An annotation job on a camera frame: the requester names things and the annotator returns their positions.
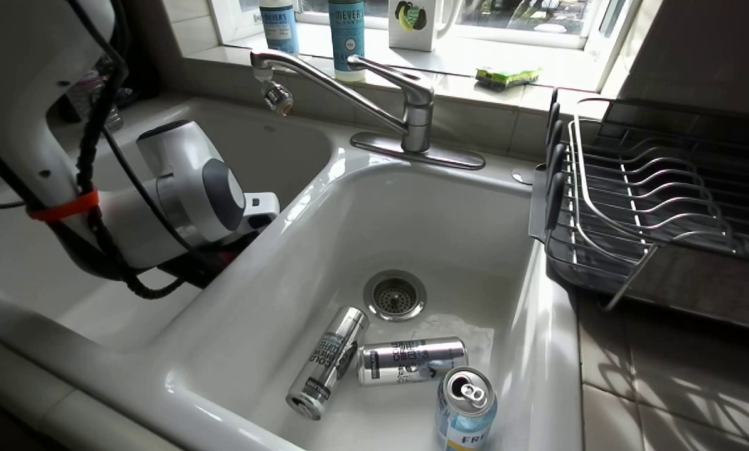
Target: blue bottle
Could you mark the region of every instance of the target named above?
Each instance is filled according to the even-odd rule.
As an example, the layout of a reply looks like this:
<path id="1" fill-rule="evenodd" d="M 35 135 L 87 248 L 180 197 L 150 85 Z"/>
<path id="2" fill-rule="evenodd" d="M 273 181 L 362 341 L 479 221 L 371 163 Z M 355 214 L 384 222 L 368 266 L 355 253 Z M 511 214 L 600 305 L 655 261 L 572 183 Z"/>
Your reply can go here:
<path id="1" fill-rule="evenodd" d="M 297 55 L 298 33 L 294 0 L 262 0 L 258 9 L 263 11 L 269 48 Z"/>
<path id="2" fill-rule="evenodd" d="M 349 65 L 349 55 L 366 55 L 364 0 L 328 0 L 328 24 L 335 78 L 349 82 L 364 79 L 364 72 Z"/>

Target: dish rack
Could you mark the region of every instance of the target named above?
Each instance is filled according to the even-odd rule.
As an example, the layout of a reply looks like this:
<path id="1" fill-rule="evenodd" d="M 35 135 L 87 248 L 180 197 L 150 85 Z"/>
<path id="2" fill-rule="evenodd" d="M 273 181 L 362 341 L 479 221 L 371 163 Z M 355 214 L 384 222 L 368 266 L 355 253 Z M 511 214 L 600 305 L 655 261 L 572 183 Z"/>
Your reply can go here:
<path id="1" fill-rule="evenodd" d="M 749 118 L 555 94 L 533 192 L 570 282 L 749 328 Z"/>

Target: green sponge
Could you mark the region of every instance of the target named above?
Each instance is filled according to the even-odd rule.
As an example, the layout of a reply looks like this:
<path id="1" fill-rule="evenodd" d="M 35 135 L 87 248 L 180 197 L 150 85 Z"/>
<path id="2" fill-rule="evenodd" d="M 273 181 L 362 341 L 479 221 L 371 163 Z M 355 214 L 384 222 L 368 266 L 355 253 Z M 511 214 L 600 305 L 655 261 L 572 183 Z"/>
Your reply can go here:
<path id="1" fill-rule="evenodd" d="M 541 78 L 541 70 L 518 70 L 518 72 L 501 72 L 501 70 L 476 70 L 479 85 L 490 90 L 507 90 L 515 85 L 532 85 Z"/>

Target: kitchen counter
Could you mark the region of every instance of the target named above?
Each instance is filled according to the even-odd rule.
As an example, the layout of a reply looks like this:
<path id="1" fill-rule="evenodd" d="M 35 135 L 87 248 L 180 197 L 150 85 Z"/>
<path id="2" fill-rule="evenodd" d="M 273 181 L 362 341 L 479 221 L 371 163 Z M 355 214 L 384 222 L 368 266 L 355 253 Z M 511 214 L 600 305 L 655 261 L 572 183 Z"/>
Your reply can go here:
<path id="1" fill-rule="evenodd" d="M 749 449 L 749 331 L 577 293 L 587 451 Z"/>

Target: sink drain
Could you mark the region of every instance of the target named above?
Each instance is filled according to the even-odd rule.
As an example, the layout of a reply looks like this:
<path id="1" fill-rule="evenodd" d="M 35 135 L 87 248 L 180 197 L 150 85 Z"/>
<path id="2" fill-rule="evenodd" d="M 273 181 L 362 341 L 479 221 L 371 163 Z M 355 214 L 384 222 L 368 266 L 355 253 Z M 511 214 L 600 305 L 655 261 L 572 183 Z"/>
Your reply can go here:
<path id="1" fill-rule="evenodd" d="M 384 269 L 366 282 L 366 307 L 388 323 L 417 318 L 426 305 L 423 282 L 406 269 Z"/>

